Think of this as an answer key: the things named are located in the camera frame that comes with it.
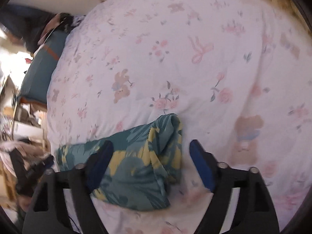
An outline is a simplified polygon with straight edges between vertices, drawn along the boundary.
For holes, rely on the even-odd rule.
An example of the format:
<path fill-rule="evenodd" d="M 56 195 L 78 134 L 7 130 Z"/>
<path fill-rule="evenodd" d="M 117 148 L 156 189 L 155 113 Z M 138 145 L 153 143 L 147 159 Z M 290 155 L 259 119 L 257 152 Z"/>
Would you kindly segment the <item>teal yellow floral pants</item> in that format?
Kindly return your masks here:
<path fill-rule="evenodd" d="M 106 141 L 113 155 L 99 184 L 91 189 L 98 200 L 137 211 L 168 208 L 170 185 L 181 178 L 183 125 L 174 113 L 155 121 L 55 152 L 61 171 L 85 163 Z"/>

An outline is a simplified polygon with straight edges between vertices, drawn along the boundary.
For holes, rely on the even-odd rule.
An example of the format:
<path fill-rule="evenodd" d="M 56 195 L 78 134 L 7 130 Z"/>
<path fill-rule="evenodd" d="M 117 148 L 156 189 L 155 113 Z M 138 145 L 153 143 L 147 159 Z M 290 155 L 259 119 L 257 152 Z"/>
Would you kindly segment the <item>white floral bed sheet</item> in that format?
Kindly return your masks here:
<path fill-rule="evenodd" d="M 199 140 L 233 168 L 257 167 L 280 229 L 311 187 L 311 36 L 268 0 L 106 0 L 69 34 L 53 73 L 48 138 L 58 148 L 176 114 L 181 181 L 170 207 L 138 212 L 128 185 L 93 202 L 109 233 L 194 233 L 212 194 L 189 156 Z"/>

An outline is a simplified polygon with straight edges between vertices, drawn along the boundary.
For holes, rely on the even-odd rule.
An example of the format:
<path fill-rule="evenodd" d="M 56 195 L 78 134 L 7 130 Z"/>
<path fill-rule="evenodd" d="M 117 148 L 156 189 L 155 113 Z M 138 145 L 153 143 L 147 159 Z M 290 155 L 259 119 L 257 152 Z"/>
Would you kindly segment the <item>dark clothes pile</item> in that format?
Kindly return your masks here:
<path fill-rule="evenodd" d="M 84 18 L 84 15 L 53 14 L 33 7 L 7 4 L 1 8 L 1 30 L 13 44 L 34 53 L 55 28 L 71 32 Z"/>

